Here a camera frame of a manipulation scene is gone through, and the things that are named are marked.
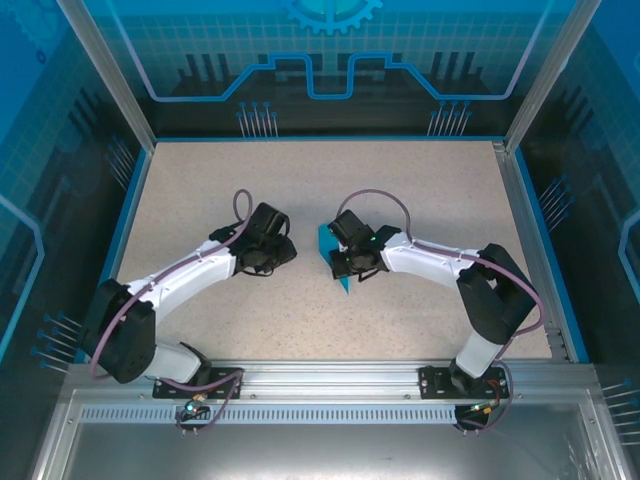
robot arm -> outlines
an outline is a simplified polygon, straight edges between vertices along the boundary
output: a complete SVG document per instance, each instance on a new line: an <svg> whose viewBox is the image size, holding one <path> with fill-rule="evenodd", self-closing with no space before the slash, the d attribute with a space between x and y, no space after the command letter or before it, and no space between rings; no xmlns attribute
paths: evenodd
<svg viewBox="0 0 640 480"><path fill-rule="evenodd" d="M504 248L461 250L423 240L385 225L377 232L346 210L329 229L341 248L330 252L334 278L358 275L360 282L379 271L409 273L457 289L473 332L451 362L453 385L474 390L498 353L533 309L534 300L507 277L469 260L480 257L497 264L530 286Z"/></svg>
<svg viewBox="0 0 640 480"><path fill-rule="evenodd" d="M281 234L283 225L286 229ZM208 360L188 345L157 343L156 326L180 304L214 283L237 273L268 276L297 255L287 236L289 218L266 203L258 205L247 228L233 243L207 253L230 239L238 226L239 223L216 230L194 252L145 278L126 285L114 279L101 284L83 322L80 347L93 356L118 310L151 285L110 335L99 365L120 383L130 382L140 375L164 377L190 385L207 383Z"/></svg>

speckled tabletop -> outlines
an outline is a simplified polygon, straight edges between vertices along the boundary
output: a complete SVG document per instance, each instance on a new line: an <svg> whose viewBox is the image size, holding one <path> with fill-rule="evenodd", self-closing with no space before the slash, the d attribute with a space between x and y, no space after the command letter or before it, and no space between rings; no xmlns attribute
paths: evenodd
<svg viewBox="0 0 640 480"><path fill-rule="evenodd" d="M379 274L347 295L318 253L318 225L367 187L407 204L416 238L465 248L500 243L526 271L490 142L161 143L119 280L153 273L233 223L232 196L247 188L256 204L290 216L298 258L269 278L213 285L174 310L159 339L217 359L451 358L471 332L457 291ZM349 205L374 230L404 227L402 211L384 197ZM518 338L506 356L550 357L544 331Z"/></svg>

glass panel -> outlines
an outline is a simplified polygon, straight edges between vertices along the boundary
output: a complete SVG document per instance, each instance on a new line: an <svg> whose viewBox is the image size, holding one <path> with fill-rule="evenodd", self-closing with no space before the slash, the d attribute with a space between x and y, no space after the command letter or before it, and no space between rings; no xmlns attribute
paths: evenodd
<svg viewBox="0 0 640 480"><path fill-rule="evenodd" d="M88 307L140 145L54 1L0 1L0 65L0 464L28 478L75 353L46 315Z"/></svg>
<svg viewBox="0 0 640 480"><path fill-rule="evenodd" d="M503 135L573 4L87 2L156 133L199 137Z"/></svg>
<svg viewBox="0 0 640 480"><path fill-rule="evenodd" d="M589 357L612 387L612 413L630 419L619 429L630 448L638 443L631 386L640 382L638 18L637 3L602 2L522 143L542 233Z"/></svg>

blue edge trim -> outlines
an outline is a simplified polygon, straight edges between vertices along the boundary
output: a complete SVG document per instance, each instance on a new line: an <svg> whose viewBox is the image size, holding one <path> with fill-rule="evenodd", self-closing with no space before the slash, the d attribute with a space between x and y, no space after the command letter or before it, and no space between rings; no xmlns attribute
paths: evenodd
<svg viewBox="0 0 640 480"><path fill-rule="evenodd" d="M465 140L465 141L477 141L477 140L497 140L501 141L504 137L501 136L477 136L477 137L426 137L426 136L363 136L363 137L286 137L273 139L271 141L300 141L300 140ZM255 141L265 141L266 139L257 138ZM164 137L159 138L158 143L162 142L233 142L233 141L252 141L251 139L243 139L243 138L184 138L184 137ZM518 168L522 173L522 178L524 181L524 186L527 192L527 196L531 203L531 207L533 210L534 218L536 221L536 226L538 227L538 231L540 232L540 236L542 238L542 244L549 259L549 264L551 266L551 273L553 275L558 295L560 297L560 302L562 304L562 308L564 310L564 314L567 320L567 327L569 329L569 335L571 336L571 340L573 342L577 360L580 363L589 363L589 356L587 354L587 349L585 348L584 341L582 340L582 335L580 333L580 328L578 327L578 321L576 319L575 313L573 311L573 307L571 306L571 300L569 299L569 293L567 292L566 285L564 283L564 279L562 278L562 273L560 272L560 266L558 264L558 259L556 257L555 251L553 250L553 246L551 244L551 237L549 236L549 232L547 231L547 227L544 223L544 219L542 217L542 211L540 210L540 206L538 202L534 202L533 199L536 198L535 191L533 189L533 183L531 181L531 177L529 176L529 170L527 169L526 163L524 161L524 157L520 148L517 149L515 155ZM149 166L151 164L151 156L148 155L144 150L140 153L138 158L138 162L136 163L136 168L133 172L133 177L131 178L131 183L129 185L129 190L127 191L127 195L124 200L124 204L122 206L122 211L120 212L120 218L118 219L118 223L116 225L116 230L113 234L113 240L111 241L111 247L109 248L109 252L107 254L107 259L105 260L104 268L102 270L102 274L100 275L100 282L111 278L116 274L118 269L120 268L120 264L122 262L122 257L124 255L124 249L129 239L129 234L131 233L131 227L133 225L133 220L135 218L136 211L138 209L138 203L140 202L140 196L142 195L142 188L144 186L145 179L147 177L147 173L149 171ZM84 362L86 359L86 355L78 350L76 354L76 362Z"/></svg>
<svg viewBox="0 0 640 480"><path fill-rule="evenodd" d="M553 250L553 245L551 244L549 231L547 230L547 226L544 223L544 217L542 216L542 210L540 210L540 204L537 201L534 201L534 199L537 198L536 192L533 189L533 182L531 181L531 176L529 175L529 170L527 169L527 165L524 161L524 156L522 155L520 147L518 147L518 149L516 150L515 157L518 163L518 169L522 174L524 187L527 191L527 197L529 198L529 202L531 203L531 209L533 210L533 215L536 220L536 226L538 227L538 231L540 232L540 238L542 238L542 245L544 247L545 254L547 255L547 259L549 259L549 265L551 266L551 275L553 275L553 279L556 283L558 296L560 297L562 310L564 310L564 315L567 319L567 328L569 329L569 335L571 336L571 341L573 342L573 347L576 351L577 360L580 363L589 363L589 355L587 354L587 349L584 346L584 341L582 340L582 334L580 333L578 320L576 319L575 312L573 311L573 307L571 306L571 300L569 299L567 286L565 285L564 279L562 278L562 273L560 272L560 265L558 264L556 252Z"/></svg>
<svg viewBox="0 0 640 480"><path fill-rule="evenodd" d="M100 274L100 283L114 277L120 269L122 263L122 257L124 256L124 250L129 241L129 234L131 233L131 227L133 226L133 219L138 211L138 204L140 203L140 197L142 196L142 189L144 182L149 172L149 166L151 165L151 155L146 150L142 149L136 166L131 176L131 182L129 182L129 189L127 195L124 197L124 203L122 204L122 210L120 210L120 216L118 217L118 223L116 229L113 232L113 238L111 239L111 245L107 252L107 258L104 261L104 267ZM76 351L75 357L76 363L83 363L87 360L87 355L80 349Z"/></svg>

metal plate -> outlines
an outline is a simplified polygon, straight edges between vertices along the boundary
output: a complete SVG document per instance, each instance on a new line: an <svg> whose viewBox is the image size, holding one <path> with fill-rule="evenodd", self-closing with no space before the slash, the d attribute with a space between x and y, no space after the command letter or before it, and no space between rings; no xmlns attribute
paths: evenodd
<svg viewBox="0 0 640 480"><path fill-rule="evenodd" d="M485 372L484 378L485 382L483 382L477 390L471 392L470 395L463 395L451 383L451 375L448 367L427 366L420 368L418 369L420 397L423 400L491 400L496 397L496 391L488 386L486 381L495 380L498 383L504 383L504 386L500 387L500 398L509 398L509 387L506 383L507 379L502 368L489 368Z"/></svg>
<svg viewBox="0 0 640 480"><path fill-rule="evenodd" d="M226 377L227 375L231 375L232 373L237 372L238 370L239 370L238 368L233 368L233 367L212 368L211 373L209 375L209 383L213 383L216 380ZM225 398L227 398L227 395L229 395L229 392L231 391L231 387L233 386L233 384L234 384L233 381L226 382L220 385L215 390L211 392L207 392L207 397L212 400L224 400ZM241 389L242 389L242 383L238 385L238 388L233 393L233 395L231 395L231 398L232 399L240 398ZM172 387L171 385L164 383L162 380L156 380L156 382L153 385L152 396L153 398L164 399L164 400L173 400L173 399L187 400L189 398L192 398L193 395L195 395L195 393L196 392L186 392L184 390L179 390L177 388Z"/></svg>

